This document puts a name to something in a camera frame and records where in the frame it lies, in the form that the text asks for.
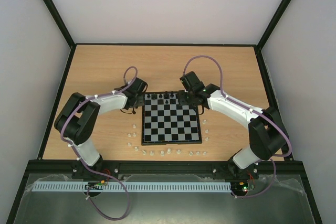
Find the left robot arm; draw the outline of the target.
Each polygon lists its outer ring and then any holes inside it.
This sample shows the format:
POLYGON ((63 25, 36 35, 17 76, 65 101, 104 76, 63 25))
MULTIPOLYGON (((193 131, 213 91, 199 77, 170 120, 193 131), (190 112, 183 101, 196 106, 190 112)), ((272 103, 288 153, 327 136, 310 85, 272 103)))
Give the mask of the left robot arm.
POLYGON ((54 127, 77 158, 94 167, 102 160, 91 139, 97 117, 113 110, 139 107, 147 87, 145 81, 135 78, 105 94, 85 96, 75 92, 55 119, 54 127))

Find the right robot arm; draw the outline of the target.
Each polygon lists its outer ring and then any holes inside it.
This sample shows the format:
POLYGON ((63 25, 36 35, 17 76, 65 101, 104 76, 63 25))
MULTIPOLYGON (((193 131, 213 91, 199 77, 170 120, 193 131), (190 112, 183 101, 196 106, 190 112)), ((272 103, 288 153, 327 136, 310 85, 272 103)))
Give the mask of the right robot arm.
POLYGON ((242 177, 251 164, 269 160, 289 140, 276 109, 262 109, 241 102, 214 84, 205 86, 193 71, 183 74, 180 82, 184 90, 178 92, 179 104, 200 105, 208 110, 220 112, 247 129, 248 146, 229 160, 229 172, 232 176, 242 177))

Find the black and white chessboard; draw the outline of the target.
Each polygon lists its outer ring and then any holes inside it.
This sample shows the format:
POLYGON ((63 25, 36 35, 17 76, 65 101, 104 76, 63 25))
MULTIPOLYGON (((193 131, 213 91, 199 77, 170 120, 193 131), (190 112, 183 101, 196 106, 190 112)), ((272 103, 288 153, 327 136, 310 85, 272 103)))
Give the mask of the black and white chessboard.
POLYGON ((165 99, 165 92, 144 94, 142 106, 141 145, 201 144, 202 134, 198 108, 179 105, 177 92, 165 99), (156 94, 156 99, 146 99, 146 95, 156 94))

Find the clear plastic sheet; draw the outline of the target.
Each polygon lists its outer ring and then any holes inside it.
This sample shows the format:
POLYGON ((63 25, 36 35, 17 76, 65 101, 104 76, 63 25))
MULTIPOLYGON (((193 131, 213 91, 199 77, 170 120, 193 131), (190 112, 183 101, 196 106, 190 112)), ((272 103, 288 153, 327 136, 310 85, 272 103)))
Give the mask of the clear plastic sheet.
MULTIPOLYGON (((31 175, 15 223, 314 223, 298 176, 262 175, 247 198, 230 193, 36 192, 35 182, 84 182, 31 175)), ((194 175, 132 175, 124 182, 224 182, 194 175)))

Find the black aluminium rail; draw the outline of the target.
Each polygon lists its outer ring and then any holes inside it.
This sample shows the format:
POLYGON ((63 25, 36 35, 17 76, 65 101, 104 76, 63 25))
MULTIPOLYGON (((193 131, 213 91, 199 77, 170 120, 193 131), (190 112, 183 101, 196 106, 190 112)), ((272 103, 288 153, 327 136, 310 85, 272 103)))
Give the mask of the black aluminium rail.
MULTIPOLYGON (((233 168, 227 161, 209 162, 177 162, 177 161, 101 161, 94 166, 95 171, 112 176, 123 175, 198 175, 210 176, 214 179, 239 180, 257 178, 259 175, 299 175, 306 178, 307 174, 301 161, 271 161, 252 164, 244 170, 233 168)), ((79 161, 73 160, 31 160, 28 162, 25 176, 30 174, 70 174, 74 178, 88 180, 98 175, 87 171, 79 161)))

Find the black cage frame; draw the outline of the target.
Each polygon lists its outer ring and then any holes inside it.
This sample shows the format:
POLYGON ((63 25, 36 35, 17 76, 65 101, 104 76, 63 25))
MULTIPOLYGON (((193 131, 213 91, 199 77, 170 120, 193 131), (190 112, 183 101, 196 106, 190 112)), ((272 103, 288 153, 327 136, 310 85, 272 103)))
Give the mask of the black cage frame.
POLYGON ((324 223, 335 222, 335 0, 1 0, 1 223, 37 156, 76 44, 257 46, 308 170, 324 223))

